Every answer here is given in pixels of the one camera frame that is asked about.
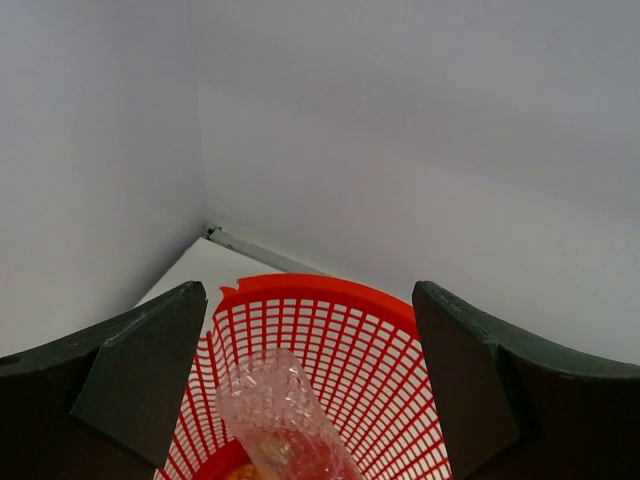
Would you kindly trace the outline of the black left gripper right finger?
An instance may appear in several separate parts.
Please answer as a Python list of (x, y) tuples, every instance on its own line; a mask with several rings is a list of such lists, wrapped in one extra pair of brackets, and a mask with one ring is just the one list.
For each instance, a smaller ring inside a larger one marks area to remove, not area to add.
[(635, 479), (639, 369), (420, 281), (412, 304), (457, 479)]

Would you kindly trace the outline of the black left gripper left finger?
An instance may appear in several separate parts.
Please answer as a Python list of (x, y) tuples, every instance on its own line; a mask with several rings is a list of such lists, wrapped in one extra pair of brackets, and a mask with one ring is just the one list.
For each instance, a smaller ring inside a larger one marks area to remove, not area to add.
[(4, 479), (150, 479), (164, 466), (207, 308), (183, 283), (1, 359)]

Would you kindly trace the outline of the small orange juice bottle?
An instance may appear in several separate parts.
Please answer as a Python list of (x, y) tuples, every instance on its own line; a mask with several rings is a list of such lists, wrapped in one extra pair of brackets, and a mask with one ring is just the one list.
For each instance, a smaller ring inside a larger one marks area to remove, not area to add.
[(249, 463), (242, 466), (238, 466), (229, 472), (225, 480), (260, 480), (261, 477), (257, 468)]

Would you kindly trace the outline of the clear ribbed plastic bottle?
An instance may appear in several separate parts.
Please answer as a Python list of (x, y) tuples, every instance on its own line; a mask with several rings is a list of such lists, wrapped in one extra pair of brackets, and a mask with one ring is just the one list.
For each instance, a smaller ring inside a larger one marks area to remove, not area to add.
[(221, 376), (216, 408), (261, 479), (360, 479), (301, 363), (286, 349), (242, 358)]

